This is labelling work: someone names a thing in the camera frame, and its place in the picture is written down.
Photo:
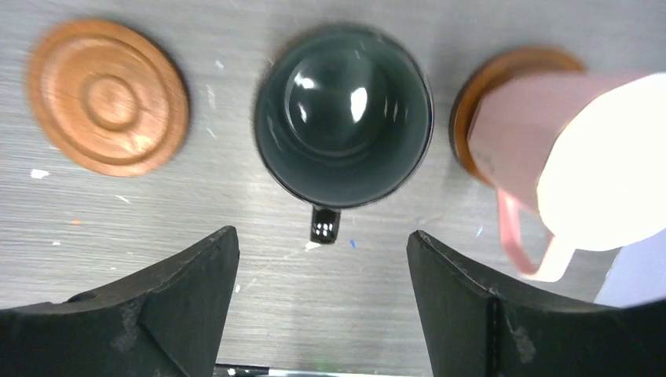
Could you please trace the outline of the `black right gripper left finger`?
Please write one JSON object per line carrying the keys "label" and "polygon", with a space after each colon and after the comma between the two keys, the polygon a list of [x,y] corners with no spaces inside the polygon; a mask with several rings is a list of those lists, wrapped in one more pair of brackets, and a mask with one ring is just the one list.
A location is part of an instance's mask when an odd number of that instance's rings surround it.
{"label": "black right gripper left finger", "polygon": [[235,228],[65,302],[1,312],[4,376],[210,376],[240,260]]}

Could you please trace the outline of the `dark green mug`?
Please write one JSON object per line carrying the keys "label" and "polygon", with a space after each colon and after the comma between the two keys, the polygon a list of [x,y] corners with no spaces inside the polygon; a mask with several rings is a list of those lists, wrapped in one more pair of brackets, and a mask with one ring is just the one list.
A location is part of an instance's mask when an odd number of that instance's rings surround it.
{"label": "dark green mug", "polygon": [[291,40],[259,84],[255,145],[273,179],[312,207],[309,238],[333,244],[345,209],[378,202],[424,160],[434,104],[423,70],[395,38],[325,24]]}

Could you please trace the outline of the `pink mug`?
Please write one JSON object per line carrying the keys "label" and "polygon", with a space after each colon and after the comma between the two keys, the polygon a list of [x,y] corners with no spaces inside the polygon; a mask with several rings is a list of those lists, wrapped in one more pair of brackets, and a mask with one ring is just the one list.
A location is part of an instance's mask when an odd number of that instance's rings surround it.
{"label": "pink mug", "polygon": [[665,227],[665,75],[527,75],[483,96],[467,138],[506,255],[555,282],[576,250]]}

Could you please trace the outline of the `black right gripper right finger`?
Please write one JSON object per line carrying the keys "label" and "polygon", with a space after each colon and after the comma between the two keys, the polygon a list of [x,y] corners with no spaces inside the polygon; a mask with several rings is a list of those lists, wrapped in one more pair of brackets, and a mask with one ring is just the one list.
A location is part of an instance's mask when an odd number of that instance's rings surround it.
{"label": "black right gripper right finger", "polygon": [[664,301],[615,308],[557,295],[421,230],[406,251],[436,376],[665,373]]}

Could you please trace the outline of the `large brown wooden coaster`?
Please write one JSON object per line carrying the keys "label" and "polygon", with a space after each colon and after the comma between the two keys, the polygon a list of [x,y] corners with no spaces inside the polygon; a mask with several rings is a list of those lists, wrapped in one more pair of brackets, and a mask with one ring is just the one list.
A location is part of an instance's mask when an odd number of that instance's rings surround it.
{"label": "large brown wooden coaster", "polygon": [[115,22],[76,19],[50,29],[31,51],[26,94],[49,140],[99,174],[146,174],[188,135],[190,103],[177,65]]}

